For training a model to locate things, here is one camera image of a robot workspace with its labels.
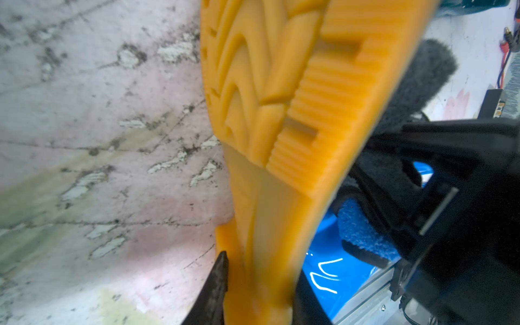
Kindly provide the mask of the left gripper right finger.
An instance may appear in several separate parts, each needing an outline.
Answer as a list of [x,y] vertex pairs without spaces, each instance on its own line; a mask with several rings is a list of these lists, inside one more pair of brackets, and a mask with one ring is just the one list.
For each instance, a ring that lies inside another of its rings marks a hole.
[[293,299],[292,325],[332,325],[304,272],[300,273]]

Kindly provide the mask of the blue rubber boot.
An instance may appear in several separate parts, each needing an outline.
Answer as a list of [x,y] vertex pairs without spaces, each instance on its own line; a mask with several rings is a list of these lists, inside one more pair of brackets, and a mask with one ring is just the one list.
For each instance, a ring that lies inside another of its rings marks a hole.
[[306,251],[437,1],[203,1],[200,55],[234,216],[226,324],[290,324]]

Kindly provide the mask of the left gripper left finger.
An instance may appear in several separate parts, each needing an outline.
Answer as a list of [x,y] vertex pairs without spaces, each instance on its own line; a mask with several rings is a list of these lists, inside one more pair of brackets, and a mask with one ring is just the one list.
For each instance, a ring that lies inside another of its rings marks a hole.
[[228,272],[228,256],[222,251],[182,325],[224,324],[223,301],[228,291]]

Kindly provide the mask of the grey blue microfibre cloth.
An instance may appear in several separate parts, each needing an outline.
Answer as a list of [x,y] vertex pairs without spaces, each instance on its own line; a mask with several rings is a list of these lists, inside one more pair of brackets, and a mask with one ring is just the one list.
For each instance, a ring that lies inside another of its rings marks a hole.
[[[422,41],[373,134],[390,134],[406,123],[427,121],[422,109],[457,68],[456,58],[446,45],[435,39]],[[362,176],[374,181],[399,208],[413,203],[422,188],[422,178],[411,162],[364,151],[331,205],[338,218],[343,249],[364,263],[386,268],[399,253],[376,220],[380,214],[370,201]]]

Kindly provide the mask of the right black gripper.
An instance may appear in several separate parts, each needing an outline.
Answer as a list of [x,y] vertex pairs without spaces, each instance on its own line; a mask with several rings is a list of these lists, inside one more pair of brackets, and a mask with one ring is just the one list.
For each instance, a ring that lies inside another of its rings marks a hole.
[[398,204],[351,168],[401,261],[391,298],[415,299],[445,324],[519,323],[519,122],[414,123],[377,135],[365,150],[422,162],[427,185]]

